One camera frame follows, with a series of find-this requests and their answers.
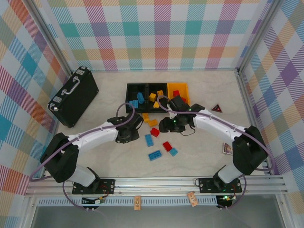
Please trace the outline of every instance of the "white floor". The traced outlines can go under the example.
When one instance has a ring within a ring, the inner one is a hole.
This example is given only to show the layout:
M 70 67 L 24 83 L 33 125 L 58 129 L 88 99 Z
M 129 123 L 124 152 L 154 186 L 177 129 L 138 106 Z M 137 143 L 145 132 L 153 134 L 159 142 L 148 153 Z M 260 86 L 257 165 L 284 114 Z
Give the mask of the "white floor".
M 219 117 L 241 126 L 249 126 L 235 74 L 232 71 L 166 71 L 93 73 L 99 94 L 84 112 L 74 128 L 62 125 L 58 132 L 65 135 L 84 132 L 114 117 L 117 107 L 125 101 L 127 83 L 187 82 L 191 103 L 207 109 L 219 104 Z M 122 107 L 120 115 L 125 115 Z M 160 121 L 168 114 L 150 114 Z M 154 138 L 154 146 L 147 147 L 145 134 L 150 127 L 144 123 L 140 138 L 127 144 L 107 142 L 78 158 L 78 164 L 92 168 L 100 177 L 150 177 L 213 175 L 232 159 L 222 154 L 220 138 L 203 130 L 184 137 L 179 133 L 161 133 Z M 162 144 L 169 141 L 178 150 L 172 157 Z M 148 154 L 160 150 L 162 157 L 150 161 Z

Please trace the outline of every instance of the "red lego brick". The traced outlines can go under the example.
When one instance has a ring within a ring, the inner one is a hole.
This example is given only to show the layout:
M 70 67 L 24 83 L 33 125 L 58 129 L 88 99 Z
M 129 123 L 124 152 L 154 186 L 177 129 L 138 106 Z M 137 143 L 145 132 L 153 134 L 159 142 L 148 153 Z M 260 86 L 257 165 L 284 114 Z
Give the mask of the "red lego brick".
M 150 131 L 151 135 L 153 135 L 154 137 L 157 137 L 160 134 L 160 131 L 157 130 L 156 128 L 152 128 L 152 130 Z
M 180 96 L 180 92 L 178 90 L 173 91 L 173 97 Z
M 166 149 L 167 152 L 169 152 L 170 150 L 172 150 L 172 147 L 170 145 L 169 142 L 165 142 L 162 144 L 164 146 L 164 148 Z

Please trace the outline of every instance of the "blue lego brick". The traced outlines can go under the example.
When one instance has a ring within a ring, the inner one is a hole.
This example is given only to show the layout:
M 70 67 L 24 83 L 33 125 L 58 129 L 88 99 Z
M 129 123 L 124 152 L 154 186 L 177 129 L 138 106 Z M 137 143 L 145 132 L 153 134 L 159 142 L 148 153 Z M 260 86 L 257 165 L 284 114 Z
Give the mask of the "blue lego brick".
M 147 142 L 148 147 L 154 145 L 152 136 L 150 134 L 146 134 L 144 137 L 146 138 L 146 142 Z
M 155 160 L 157 158 L 160 158 L 161 155 L 162 155 L 162 153 L 160 151 L 155 151 L 153 153 L 150 153 L 149 154 L 150 161 L 153 161 L 153 160 Z
M 133 106 L 134 108 L 138 108 L 138 100 L 133 100 Z
M 144 97 L 143 97 L 143 94 L 142 93 L 138 93 L 137 94 L 137 99 L 138 99 L 138 102 L 140 104 L 143 104 L 144 103 Z
M 172 157 L 174 157 L 178 152 L 175 148 L 172 148 L 169 153 L 172 155 Z

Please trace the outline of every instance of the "black briefcase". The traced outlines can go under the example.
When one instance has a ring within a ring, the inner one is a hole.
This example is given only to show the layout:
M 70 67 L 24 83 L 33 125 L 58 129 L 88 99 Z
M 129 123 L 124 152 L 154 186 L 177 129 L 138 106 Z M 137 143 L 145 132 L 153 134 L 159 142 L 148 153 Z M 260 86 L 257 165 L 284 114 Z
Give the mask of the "black briefcase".
M 73 127 L 98 91 L 92 72 L 81 66 L 48 103 L 48 108 L 63 125 Z

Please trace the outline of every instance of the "checkered backdrop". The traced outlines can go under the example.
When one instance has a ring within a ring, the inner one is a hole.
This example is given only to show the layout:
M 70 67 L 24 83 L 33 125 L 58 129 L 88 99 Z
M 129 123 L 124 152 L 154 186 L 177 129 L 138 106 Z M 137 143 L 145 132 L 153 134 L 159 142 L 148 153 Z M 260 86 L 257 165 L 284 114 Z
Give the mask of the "checkered backdrop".
M 257 122 L 304 224 L 304 0 L 286 0 L 243 78 Z
M 271 0 L 35 2 L 72 69 L 137 70 L 235 68 Z
M 47 104 L 67 77 L 21 0 L 0 5 L 0 228 L 13 228 L 57 124 Z

